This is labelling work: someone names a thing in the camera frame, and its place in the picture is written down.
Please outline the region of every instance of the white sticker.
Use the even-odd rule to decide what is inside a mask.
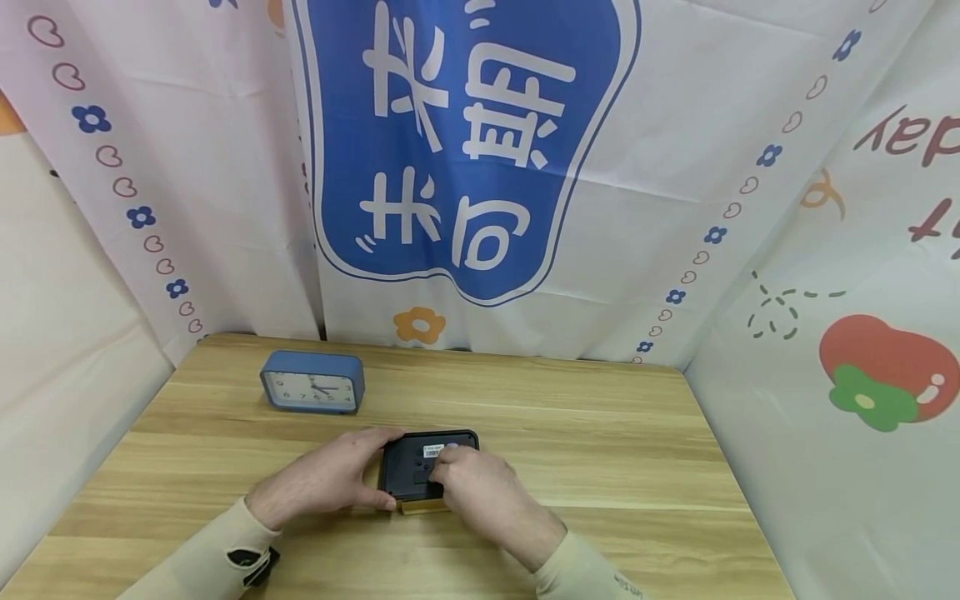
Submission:
[[[440,451],[443,449],[443,444],[425,445],[423,447],[423,458],[437,458],[440,456]]]

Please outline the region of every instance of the black sleeve patch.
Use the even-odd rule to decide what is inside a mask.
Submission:
[[[270,552],[270,558],[267,559],[267,562],[247,577],[244,577],[243,585],[245,588],[249,588],[250,586],[259,588],[267,583],[267,579],[270,578],[270,573],[273,572],[276,564],[280,562],[280,553],[277,552],[273,546],[270,546],[268,551]]]
[[[227,552],[227,558],[236,566],[246,568],[248,566],[254,566],[256,562],[260,560],[260,553],[240,548]]]

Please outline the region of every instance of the hand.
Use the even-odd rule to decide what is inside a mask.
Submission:
[[[444,486],[444,502],[467,526],[512,554],[533,573],[566,537],[566,526],[541,506],[505,460],[451,445],[437,457],[430,480]]]
[[[364,485],[363,471],[377,450],[403,433],[393,427],[345,433],[254,486],[247,507],[273,531],[297,516],[348,506],[395,511],[396,500],[388,493]]]

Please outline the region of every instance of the white chinese characters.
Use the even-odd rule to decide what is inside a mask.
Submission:
[[[413,112],[417,123],[417,132],[426,137],[432,152],[439,152],[444,148],[437,136],[437,131],[430,120],[427,107],[447,108],[449,93],[444,89],[430,87],[417,79],[417,69],[414,61],[414,22],[409,18],[403,19],[403,29],[400,30],[399,21],[391,21],[390,8],[382,0],[377,2],[373,24],[373,49],[365,50],[363,62],[373,70],[373,113],[378,117],[389,116],[389,110],[396,113]],[[390,29],[393,24],[394,35],[400,44],[403,60],[390,53]],[[420,76],[426,82],[433,82],[440,74],[444,64],[444,32],[434,27],[433,47],[430,54],[420,68]],[[410,93],[390,99],[390,74],[399,75],[410,86]]]
[[[403,184],[400,190],[400,202],[387,202],[387,174],[377,173],[373,177],[373,200],[360,203],[360,208],[373,215],[373,237],[378,240],[387,239],[387,215],[400,216],[400,243],[409,245],[414,243],[414,217],[434,242],[440,241],[440,232],[437,225],[440,223],[440,214],[437,209],[427,203],[414,202],[414,176],[417,174],[413,167],[403,169]],[[423,200],[433,198],[433,180],[428,179],[420,191]]]
[[[470,238],[467,245],[467,255],[464,256],[464,242],[467,237],[467,223],[487,214],[502,213],[516,217],[513,235],[522,236],[530,226],[530,211],[524,206],[505,200],[487,200],[486,202],[470,205],[470,198],[460,199],[457,208],[457,222],[453,228],[453,266],[459,267],[461,260],[468,269],[474,271],[489,271],[495,269],[507,256],[510,249],[510,231],[502,225],[486,225],[481,227]],[[487,239],[496,240],[496,253],[493,258],[480,258],[480,245]]]
[[[400,187],[399,202],[387,200],[387,174],[377,173],[373,178],[373,199],[360,203],[360,208],[369,212],[373,219],[373,238],[388,239],[388,216],[399,217],[400,244],[409,246],[414,243],[414,221],[426,233],[431,242],[440,242],[441,224],[440,214],[428,202],[414,200],[414,178],[417,172],[414,167],[403,169],[403,181]],[[422,201],[430,201],[434,195],[434,182],[427,178],[426,184],[419,192]],[[472,236],[468,235],[470,221],[486,215],[498,215],[500,221],[505,218],[508,225],[504,226],[488,219],[487,225],[480,227]],[[489,271],[503,262],[510,249],[511,235],[522,236],[530,227],[530,211],[521,204],[505,200],[488,200],[470,204],[470,198],[464,196],[457,206],[457,216],[453,227],[451,246],[451,261],[454,267],[461,265],[474,271]],[[495,251],[488,258],[481,258],[480,247],[486,240],[495,242]],[[361,245],[366,252],[373,252],[369,247]]]
[[[487,61],[504,65],[497,71],[492,83],[484,82],[481,77]],[[522,108],[527,113],[517,116],[485,108],[480,102],[464,108],[464,118],[470,122],[470,139],[464,142],[464,154],[471,159],[480,156],[508,158],[518,167],[526,167],[530,161],[542,169],[548,160],[540,150],[533,150],[534,137],[544,138],[557,130],[557,124],[550,116],[562,116],[565,104],[543,98],[540,95],[540,79],[535,76],[527,77],[523,91],[511,89],[511,66],[567,84],[577,76],[576,69],[571,66],[500,44],[481,42],[473,46],[468,65],[467,94],[473,98]],[[541,123],[540,113],[550,116]]]

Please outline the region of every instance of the person's right hand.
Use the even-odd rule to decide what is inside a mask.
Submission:
[[[448,446],[430,480],[444,486],[444,502],[475,532],[536,572],[566,537],[566,526],[541,506],[502,458],[466,446]]]

